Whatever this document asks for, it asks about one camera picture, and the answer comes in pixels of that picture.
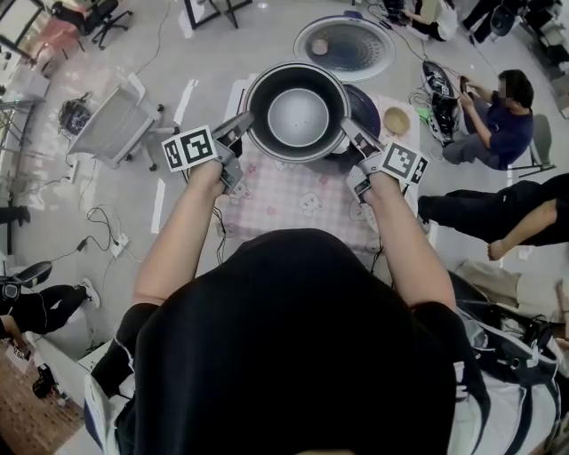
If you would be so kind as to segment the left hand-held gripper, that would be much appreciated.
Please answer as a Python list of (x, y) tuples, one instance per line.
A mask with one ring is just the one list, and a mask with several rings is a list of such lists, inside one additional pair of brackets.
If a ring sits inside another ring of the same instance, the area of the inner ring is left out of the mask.
[(170, 172), (184, 172), (209, 161), (218, 162), (224, 193), (229, 195), (243, 177), (238, 156), (230, 146), (241, 140), (253, 122), (254, 115), (243, 112), (213, 131), (204, 125), (163, 141), (162, 150)]

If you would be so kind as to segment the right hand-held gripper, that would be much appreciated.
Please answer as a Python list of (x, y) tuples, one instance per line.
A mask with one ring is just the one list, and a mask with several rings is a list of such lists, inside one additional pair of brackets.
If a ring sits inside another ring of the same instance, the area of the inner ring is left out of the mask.
[(341, 119), (341, 129), (354, 149), (362, 156), (368, 156), (354, 165), (347, 177), (348, 187), (359, 204), (365, 201), (364, 193), (371, 188), (369, 176), (377, 172), (386, 173), (397, 180), (404, 195), (410, 188), (419, 186), (429, 166), (429, 158), (421, 151), (394, 141), (379, 150), (379, 140), (349, 117)]

